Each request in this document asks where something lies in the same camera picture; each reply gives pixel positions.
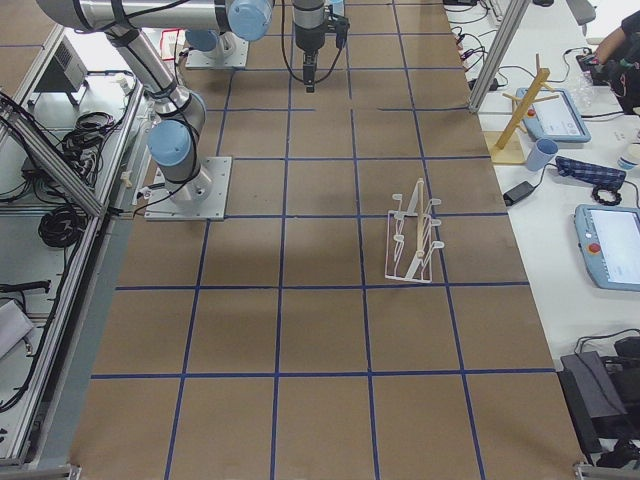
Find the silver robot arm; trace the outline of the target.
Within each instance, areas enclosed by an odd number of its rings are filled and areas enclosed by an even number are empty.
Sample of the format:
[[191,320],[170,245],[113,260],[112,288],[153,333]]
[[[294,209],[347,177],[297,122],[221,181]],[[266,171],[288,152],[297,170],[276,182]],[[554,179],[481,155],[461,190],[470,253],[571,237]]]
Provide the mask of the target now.
[[271,1],[41,1],[54,22],[83,34],[102,33],[143,83],[161,118],[150,137],[166,143],[150,150],[165,178],[170,199],[196,184],[202,167],[197,142],[204,105],[180,84],[145,34],[147,28],[232,33],[261,39],[272,22]]

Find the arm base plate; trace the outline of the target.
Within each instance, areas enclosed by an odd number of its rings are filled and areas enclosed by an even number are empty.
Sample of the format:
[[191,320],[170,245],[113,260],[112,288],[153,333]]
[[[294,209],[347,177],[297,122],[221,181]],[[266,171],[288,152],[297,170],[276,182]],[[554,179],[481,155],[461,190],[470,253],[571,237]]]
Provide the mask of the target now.
[[206,157],[199,174],[182,188],[166,183],[159,168],[154,182],[163,186],[149,195],[148,221],[223,221],[232,170],[231,157]]
[[191,70],[244,69],[249,42],[232,32],[187,30],[185,39],[190,51],[186,68]]

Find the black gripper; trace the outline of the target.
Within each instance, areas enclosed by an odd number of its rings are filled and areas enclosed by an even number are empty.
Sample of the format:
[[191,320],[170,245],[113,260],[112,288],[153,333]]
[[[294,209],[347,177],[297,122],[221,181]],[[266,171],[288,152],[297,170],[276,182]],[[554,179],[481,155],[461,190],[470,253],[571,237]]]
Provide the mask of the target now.
[[297,47],[304,52],[303,84],[307,93],[315,92],[318,51],[327,33],[336,35],[336,47],[346,43],[349,19],[344,1],[293,0],[294,31]]

